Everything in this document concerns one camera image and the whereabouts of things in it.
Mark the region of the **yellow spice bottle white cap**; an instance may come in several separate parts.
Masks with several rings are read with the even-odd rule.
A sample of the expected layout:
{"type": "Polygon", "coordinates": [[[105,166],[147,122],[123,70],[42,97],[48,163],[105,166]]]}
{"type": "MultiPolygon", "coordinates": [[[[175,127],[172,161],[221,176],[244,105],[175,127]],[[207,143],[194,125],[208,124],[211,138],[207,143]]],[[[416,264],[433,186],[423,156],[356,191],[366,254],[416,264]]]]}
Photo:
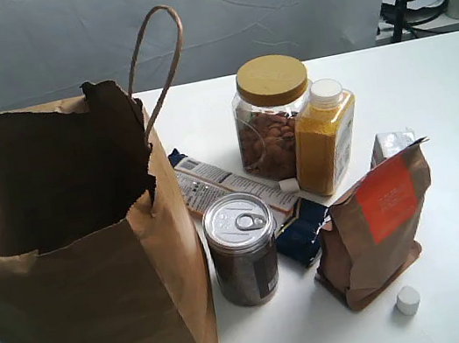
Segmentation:
{"type": "Polygon", "coordinates": [[[295,121],[300,188],[330,196],[347,171],[355,110],[354,94],[334,79],[311,84],[308,103],[295,121]]]}

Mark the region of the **brown pouch orange label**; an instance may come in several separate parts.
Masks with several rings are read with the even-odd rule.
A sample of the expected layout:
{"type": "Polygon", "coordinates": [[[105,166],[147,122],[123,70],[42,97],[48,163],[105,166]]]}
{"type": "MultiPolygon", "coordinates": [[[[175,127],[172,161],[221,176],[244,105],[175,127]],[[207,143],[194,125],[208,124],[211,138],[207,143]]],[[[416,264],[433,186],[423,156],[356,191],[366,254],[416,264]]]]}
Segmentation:
{"type": "Polygon", "coordinates": [[[320,229],[319,282],[360,312],[420,256],[415,240],[431,171],[417,139],[357,181],[320,229]]]}

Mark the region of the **almond jar with yellow lid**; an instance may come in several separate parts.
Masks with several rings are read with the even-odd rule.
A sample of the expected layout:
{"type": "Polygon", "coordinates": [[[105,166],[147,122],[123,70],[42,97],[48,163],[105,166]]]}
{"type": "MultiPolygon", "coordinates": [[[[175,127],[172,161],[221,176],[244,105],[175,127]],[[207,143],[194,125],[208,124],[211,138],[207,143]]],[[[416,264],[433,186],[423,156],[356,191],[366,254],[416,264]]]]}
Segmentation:
{"type": "Polygon", "coordinates": [[[307,67],[273,54],[237,71],[232,108],[244,171],[274,181],[296,176],[296,116],[308,100],[307,67]]]}

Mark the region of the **small white cube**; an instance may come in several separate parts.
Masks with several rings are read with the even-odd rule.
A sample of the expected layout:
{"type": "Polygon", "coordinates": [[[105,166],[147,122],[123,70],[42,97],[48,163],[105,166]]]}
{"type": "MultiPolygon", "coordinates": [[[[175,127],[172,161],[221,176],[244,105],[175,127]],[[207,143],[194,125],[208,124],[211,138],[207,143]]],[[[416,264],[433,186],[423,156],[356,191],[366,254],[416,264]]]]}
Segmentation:
{"type": "Polygon", "coordinates": [[[280,190],[285,193],[298,193],[300,185],[296,178],[283,179],[279,182],[280,190]]]}

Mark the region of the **clear can with pull-tab lid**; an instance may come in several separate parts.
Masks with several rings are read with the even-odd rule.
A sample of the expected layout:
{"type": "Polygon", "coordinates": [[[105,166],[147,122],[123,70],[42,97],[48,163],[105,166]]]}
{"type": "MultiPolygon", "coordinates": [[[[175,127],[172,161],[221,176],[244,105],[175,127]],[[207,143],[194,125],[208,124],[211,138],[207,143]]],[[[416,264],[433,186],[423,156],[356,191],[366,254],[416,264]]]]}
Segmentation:
{"type": "Polygon", "coordinates": [[[232,193],[202,218],[220,291],[232,304],[259,306],[277,289],[279,271],[274,215],[250,193],[232,193]]]}

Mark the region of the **brown paper bag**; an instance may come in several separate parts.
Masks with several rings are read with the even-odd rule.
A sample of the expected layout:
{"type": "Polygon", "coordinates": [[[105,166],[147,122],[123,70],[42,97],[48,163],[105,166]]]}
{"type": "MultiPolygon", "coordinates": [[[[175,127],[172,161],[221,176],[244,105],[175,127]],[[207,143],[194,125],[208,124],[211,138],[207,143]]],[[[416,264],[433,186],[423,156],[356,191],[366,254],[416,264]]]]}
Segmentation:
{"type": "Polygon", "coordinates": [[[219,343],[158,111],[81,91],[0,112],[0,343],[219,343]]]}

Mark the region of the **small white cap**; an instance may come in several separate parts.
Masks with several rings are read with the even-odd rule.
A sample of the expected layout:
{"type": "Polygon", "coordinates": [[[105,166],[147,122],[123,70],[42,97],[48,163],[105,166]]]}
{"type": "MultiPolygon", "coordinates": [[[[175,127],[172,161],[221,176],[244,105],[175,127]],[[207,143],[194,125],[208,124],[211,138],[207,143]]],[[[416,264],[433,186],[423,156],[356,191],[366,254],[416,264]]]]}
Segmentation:
{"type": "Polygon", "coordinates": [[[397,310],[405,316],[413,316],[420,306],[420,293],[412,286],[404,286],[397,294],[397,310]]]}

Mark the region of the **white blue milk carton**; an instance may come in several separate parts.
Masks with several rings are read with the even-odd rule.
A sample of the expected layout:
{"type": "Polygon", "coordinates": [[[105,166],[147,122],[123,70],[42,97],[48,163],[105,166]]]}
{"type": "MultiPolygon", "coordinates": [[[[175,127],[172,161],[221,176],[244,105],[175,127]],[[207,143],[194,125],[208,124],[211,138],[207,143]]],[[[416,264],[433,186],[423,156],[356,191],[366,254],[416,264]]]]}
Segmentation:
{"type": "Polygon", "coordinates": [[[370,168],[373,169],[387,158],[392,158],[392,156],[395,156],[398,152],[404,150],[414,141],[414,133],[411,130],[376,134],[371,153],[370,168]]]}

